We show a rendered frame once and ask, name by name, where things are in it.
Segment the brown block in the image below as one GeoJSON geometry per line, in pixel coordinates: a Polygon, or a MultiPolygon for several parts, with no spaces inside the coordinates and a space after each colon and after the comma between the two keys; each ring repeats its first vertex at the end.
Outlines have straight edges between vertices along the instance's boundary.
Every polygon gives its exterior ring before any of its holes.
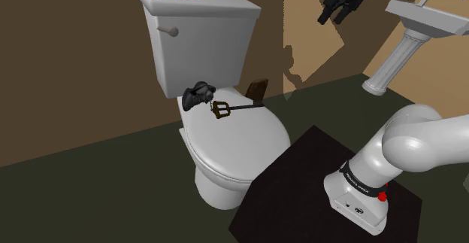
{"type": "Polygon", "coordinates": [[[261,102],[265,96],[268,87],[268,79],[261,78],[254,80],[248,87],[245,96],[254,102],[261,102]]]}

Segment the dark grey figure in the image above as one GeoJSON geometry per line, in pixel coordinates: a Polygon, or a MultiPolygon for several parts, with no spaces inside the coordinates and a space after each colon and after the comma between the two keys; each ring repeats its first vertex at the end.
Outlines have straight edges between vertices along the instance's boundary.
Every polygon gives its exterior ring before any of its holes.
{"type": "Polygon", "coordinates": [[[209,103],[213,100],[213,94],[216,92],[216,87],[210,84],[199,81],[193,88],[187,88],[183,93],[181,105],[184,111],[189,111],[192,107],[201,103],[209,103]]]}

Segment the white toilet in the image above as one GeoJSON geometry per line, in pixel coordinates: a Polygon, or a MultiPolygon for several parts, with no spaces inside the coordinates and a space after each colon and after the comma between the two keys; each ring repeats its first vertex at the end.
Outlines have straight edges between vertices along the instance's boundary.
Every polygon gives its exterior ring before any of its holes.
{"type": "Polygon", "coordinates": [[[165,96],[177,100],[198,192],[214,208],[236,208],[290,145],[284,125],[266,107],[234,110],[221,119],[210,109],[212,101],[254,103],[237,85],[261,9],[248,0],[140,1],[157,80],[165,96]],[[199,81],[216,87],[213,100],[184,111],[183,93],[199,81]]]}

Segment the dark robot stand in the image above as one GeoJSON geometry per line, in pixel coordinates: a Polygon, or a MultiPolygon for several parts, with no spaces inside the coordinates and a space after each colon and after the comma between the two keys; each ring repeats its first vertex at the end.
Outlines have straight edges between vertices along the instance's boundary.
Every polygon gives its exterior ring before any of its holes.
{"type": "Polygon", "coordinates": [[[230,233],[238,243],[418,243],[422,200],[396,181],[389,183],[379,235],[331,208],[323,179],[353,156],[312,126],[251,183],[230,233]]]}

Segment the white pedestal sink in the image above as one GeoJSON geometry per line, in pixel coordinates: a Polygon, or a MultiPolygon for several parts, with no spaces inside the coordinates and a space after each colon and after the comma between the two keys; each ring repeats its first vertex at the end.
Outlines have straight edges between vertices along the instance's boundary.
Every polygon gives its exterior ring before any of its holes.
{"type": "Polygon", "coordinates": [[[364,90],[375,96],[383,95],[412,55],[430,39],[469,35],[468,17],[431,8],[427,1],[389,1],[386,12],[399,16],[405,28],[404,35],[382,65],[364,81],[364,90]]]}

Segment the brown-handled key-shaped toy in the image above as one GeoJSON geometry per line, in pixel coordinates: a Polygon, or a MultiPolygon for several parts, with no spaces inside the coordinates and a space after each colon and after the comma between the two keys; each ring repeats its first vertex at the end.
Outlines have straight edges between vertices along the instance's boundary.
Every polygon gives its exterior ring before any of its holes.
{"type": "Polygon", "coordinates": [[[237,106],[230,106],[227,102],[221,102],[221,101],[212,101],[210,103],[210,109],[214,113],[217,119],[228,117],[231,114],[231,112],[234,110],[241,110],[241,109],[248,109],[248,108],[260,108],[264,106],[265,105],[262,102],[254,102],[251,105],[237,105],[237,106]]]}

